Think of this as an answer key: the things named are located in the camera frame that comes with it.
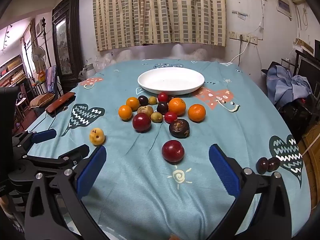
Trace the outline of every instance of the blue tablecloth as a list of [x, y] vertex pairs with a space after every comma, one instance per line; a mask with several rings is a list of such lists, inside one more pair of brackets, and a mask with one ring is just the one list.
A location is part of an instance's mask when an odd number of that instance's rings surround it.
[[[198, 103], [207, 114], [201, 123], [192, 122], [187, 114], [183, 117], [190, 123], [190, 136], [179, 139], [185, 157], [177, 166], [161, 155], [162, 145], [175, 139], [167, 123], [152, 123], [149, 132], [137, 133], [131, 122], [118, 116], [127, 98], [153, 95], [139, 87], [140, 74], [171, 65], [194, 69], [205, 77], [198, 91], [181, 96], [187, 109]], [[84, 143], [92, 152], [90, 130], [103, 129], [107, 161], [82, 201], [106, 233], [128, 240], [168, 239], [171, 234], [185, 240], [206, 239], [234, 201], [209, 161], [214, 143], [254, 172], [259, 158], [278, 156], [278, 171], [290, 201], [292, 234], [308, 220], [309, 183], [298, 145], [268, 98], [234, 64], [172, 59], [121, 62], [73, 91], [76, 100], [53, 123], [49, 116], [44, 119], [44, 113], [29, 127], [41, 121], [35, 131], [47, 130], [51, 123], [57, 131], [55, 139], [34, 145], [29, 154], [57, 158]], [[248, 227], [258, 201], [256, 196], [239, 232]]]

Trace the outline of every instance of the spiral sun drawing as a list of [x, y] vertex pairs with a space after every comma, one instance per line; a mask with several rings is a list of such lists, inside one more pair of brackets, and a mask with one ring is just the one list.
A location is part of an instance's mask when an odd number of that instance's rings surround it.
[[178, 189], [179, 189], [179, 184], [181, 184], [182, 182], [192, 183], [192, 181], [185, 181], [185, 179], [186, 179], [185, 172], [191, 171], [191, 168], [187, 169], [186, 171], [178, 170], [178, 166], [177, 165], [175, 165], [175, 168], [176, 168], [176, 170], [173, 171], [172, 175], [168, 176], [167, 179], [174, 178], [174, 180], [178, 184]]

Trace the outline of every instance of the pillow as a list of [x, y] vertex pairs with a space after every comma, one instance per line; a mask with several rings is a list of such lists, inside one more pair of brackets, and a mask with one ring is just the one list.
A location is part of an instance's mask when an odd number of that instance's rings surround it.
[[47, 93], [44, 95], [39, 95], [36, 98], [32, 99], [30, 102], [30, 108], [41, 107], [45, 103], [50, 102], [54, 98], [54, 94]]

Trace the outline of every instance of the dark wooden door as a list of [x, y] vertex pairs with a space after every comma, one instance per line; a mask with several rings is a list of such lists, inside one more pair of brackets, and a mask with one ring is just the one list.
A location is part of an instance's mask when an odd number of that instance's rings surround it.
[[62, 0], [52, 10], [54, 56], [63, 93], [77, 86], [83, 68], [79, 39], [79, 0]]

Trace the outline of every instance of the white fan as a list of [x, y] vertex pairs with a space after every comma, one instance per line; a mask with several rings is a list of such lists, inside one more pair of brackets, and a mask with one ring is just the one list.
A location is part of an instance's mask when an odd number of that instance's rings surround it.
[[44, 56], [45, 52], [41, 46], [35, 46], [32, 48], [32, 60], [35, 64], [37, 73], [42, 69], [46, 69], [45, 59], [43, 58]]

